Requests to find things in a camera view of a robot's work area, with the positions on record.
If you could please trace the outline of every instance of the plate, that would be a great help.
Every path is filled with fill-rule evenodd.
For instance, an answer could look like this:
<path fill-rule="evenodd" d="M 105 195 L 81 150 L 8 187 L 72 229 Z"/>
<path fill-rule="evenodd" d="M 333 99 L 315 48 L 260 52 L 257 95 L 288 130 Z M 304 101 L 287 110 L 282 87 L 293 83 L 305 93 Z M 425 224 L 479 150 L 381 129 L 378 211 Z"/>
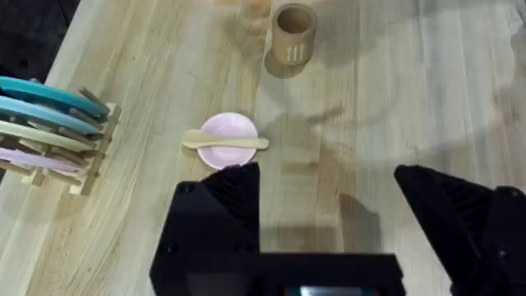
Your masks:
<path fill-rule="evenodd" d="M 69 111 L 70 107 L 75 107 L 94 117 L 107 113 L 106 109 L 83 96 L 45 86 L 38 82 L 0 76 L 0 88 L 13 98 L 30 103 L 52 104 L 65 113 Z"/>
<path fill-rule="evenodd" d="M 18 99 L 11 99 L 0 95 L 0 111 L 13 115 L 20 114 L 30 118 L 36 118 L 54 125 L 68 127 L 83 135 L 99 133 L 97 127 L 80 119 L 74 118 L 64 113 L 60 113 L 48 107 L 31 104 Z"/>
<path fill-rule="evenodd" d="M 220 113 L 208 119 L 201 127 L 203 132 L 220 136 L 257 137 L 254 123 L 239 113 Z M 214 169 L 248 163 L 256 149 L 211 146 L 197 150 L 201 159 Z"/>
<path fill-rule="evenodd" d="M 53 160 L 40 155 L 32 155 L 17 150 L 0 148 L 0 160 L 11 161 L 13 164 L 25 164 L 44 169 L 56 169 L 63 172 L 78 172 L 78 166 L 60 160 Z"/>
<path fill-rule="evenodd" d="M 92 150 L 93 147 L 65 136 L 52 134 L 32 127 L 24 127 L 15 123 L 0 121 L 0 134 L 18 136 L 26 140 L 59 146 L 72 151 Z"/>

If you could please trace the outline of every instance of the stacked plates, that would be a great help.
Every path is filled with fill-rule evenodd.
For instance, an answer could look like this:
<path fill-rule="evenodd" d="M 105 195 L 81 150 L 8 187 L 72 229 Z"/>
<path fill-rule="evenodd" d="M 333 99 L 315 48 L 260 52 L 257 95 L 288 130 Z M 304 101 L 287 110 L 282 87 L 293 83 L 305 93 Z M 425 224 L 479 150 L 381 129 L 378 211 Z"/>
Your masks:
<path fill-rule="evenodd" d="M 107 109 L 81 95 L 57 90 L 38 82 L 0 76 L 0 137 L 36 141 L 57 146 L 70 152 L 92 150 L 85 136 L 98 134 L 99 128 L 91 123 L 106 115 Z M 82 117 L 70 112 L 82 113 Z M 59 134 L 58 131 L 69 131 Z M 46 169 L 72 172 L 74 164 L 0 147 L 0 160 Z"/>

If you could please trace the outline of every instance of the wood grain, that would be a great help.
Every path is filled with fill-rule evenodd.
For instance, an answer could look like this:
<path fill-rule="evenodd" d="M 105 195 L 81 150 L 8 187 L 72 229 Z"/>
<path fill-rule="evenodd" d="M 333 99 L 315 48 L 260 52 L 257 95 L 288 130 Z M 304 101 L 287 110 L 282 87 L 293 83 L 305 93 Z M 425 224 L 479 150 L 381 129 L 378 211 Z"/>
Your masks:
<path fill-rule="evenodd" d="M 119 129 L 88 197 L 6 175 L 2 293 L 152 295 L 173 189 L 211 172 L 181 135 L 237 111 L 271 143 L 256 157 L 264 251 L 394 252 L 408 295 L 448 295 L 392 174 L 424 164 L 526 188 L 524 5 L 302 2 L 315 52 L 288 68 L 267 54 L 285 1 L 82 1 L 46 84 L 121 105 Z"/>

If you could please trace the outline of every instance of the pink plate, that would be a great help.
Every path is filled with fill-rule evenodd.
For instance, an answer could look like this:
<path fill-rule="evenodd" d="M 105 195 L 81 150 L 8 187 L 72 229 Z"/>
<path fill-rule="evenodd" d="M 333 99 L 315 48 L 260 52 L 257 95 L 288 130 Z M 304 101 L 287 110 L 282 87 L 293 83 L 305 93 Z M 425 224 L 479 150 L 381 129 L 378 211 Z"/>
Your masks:
<path fill-rule="evenodd" d="M 77 172 L 81 170 L 81 168 L 74 164 L 5 148 L 0 148 L 0 160 L 11 161 L 13 164 L 27 164 L 44 169 L 61 170 L 64 172 Z"/>
<path fill-rule="evenodd" d="M 257 137 L 254 123 L 238 113 L 219 113 L 201 127 L 203 132 L 221 136 Z M 197 150 L 201 159 L 214 169 L 246 164 L 256 154 L 256 149 L 212 146 Z"/>

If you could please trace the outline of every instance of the cream plate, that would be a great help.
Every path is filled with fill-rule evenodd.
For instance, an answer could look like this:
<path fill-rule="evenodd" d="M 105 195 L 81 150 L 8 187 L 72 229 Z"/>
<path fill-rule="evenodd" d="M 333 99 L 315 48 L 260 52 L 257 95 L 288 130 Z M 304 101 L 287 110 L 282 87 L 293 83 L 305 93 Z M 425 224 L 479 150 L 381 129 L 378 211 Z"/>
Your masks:
<path fill-rule="evenodd" d="M 15 123 L 8 123 L 0 121 L 0 133 L 18 136 L 27 140 L 37 141 L 39 143 L 49 144 L 52 146 L 59 146 L 73 151 L 91 150 L 87 144 L 72 140 L 65 136 L 59 136 L 50 132 L 41 131 L 31 127 L 24 127 Z"/>

